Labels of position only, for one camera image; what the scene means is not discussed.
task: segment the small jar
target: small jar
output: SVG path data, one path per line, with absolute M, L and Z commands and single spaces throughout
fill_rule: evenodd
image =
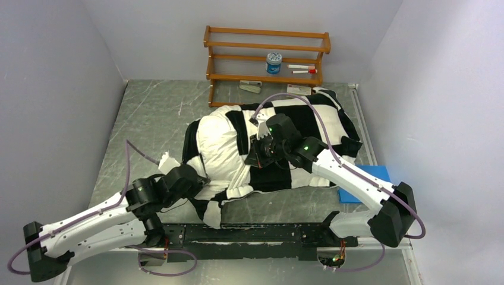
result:
M 266 57 L 266 72 L 269 74 L 277 74 L 280 72 L 282 64 L 282 55 L 277 52 L 270 52 Z

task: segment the black and white fabric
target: black and white fabric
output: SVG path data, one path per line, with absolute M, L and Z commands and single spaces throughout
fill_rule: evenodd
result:
M 334 91 L 323 88 L 316 91 L 316 94 L 304 98 L 320 114 L 333 149 L 353 163 L 362 146 L 355 126 Z M 303 169 L 293 169 L 287 161 L 280 162 L 280 167 L 271 164 L 262 169 L 245 165 L 250 150 L 249 137 L 257 133 L 256 126 L 248 120 L 258 105 L 220 107 L 191 123 L 185 133 L 182 163 L 189 164 L 199 175 L 212 180 L 190 202 L 200 219 L 216 229 L 220 228 L 223 205 L 253 192 L 333 186 L 327 179 Z M 320 122 L 310 107 L 299 99 L 268 102 L 261 112 L 268 116 L 283 113 L 292 119 L 302 136 L 312 136 L 326 143 Z

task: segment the white pen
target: white pen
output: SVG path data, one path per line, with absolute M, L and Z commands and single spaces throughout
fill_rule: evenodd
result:
M 297 73 L 311 73 L 311 74 L 315 74 L 317 73 L 317 70 L 316 69 L 310 69 L 310 70 L 295 70 L 292 72 L 293 74 L 297 74 Z

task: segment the blue sponge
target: blue sponge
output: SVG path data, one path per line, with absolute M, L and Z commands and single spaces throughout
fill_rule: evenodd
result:
M 373 175 L 376 178 L 379 178 L 383 181 L 390 182 L 390 177 L 389 177 L 389 172 L 387 171 L 387 167 L 382 166 L 382 165 L 356 165 L 363 171 Z M 338 190 L 339 194 L 339 202 L 342 204 L 360 204 L 361 201 L 359 201 L 356 197 L 354 197 L 352 194 L 348 193 L 345 191 L 343 188 L 340 188 Z

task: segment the marker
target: marker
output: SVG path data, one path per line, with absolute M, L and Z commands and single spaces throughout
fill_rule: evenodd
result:
M 297 68 L 297 69 L 315 69 L 315 66 L 310 66 L 310 65 L 296 65 L 296 64 L 289 64 L 287 65 L 288 68 Z
M 315 74 L 317 73 L 317 70 L 316 69 L 310 69 L 310 70 L 296 70 L 296 71 L 293 71 L 292 74 L 298 74 L 298 73 L 311 73 L 311 74 Z

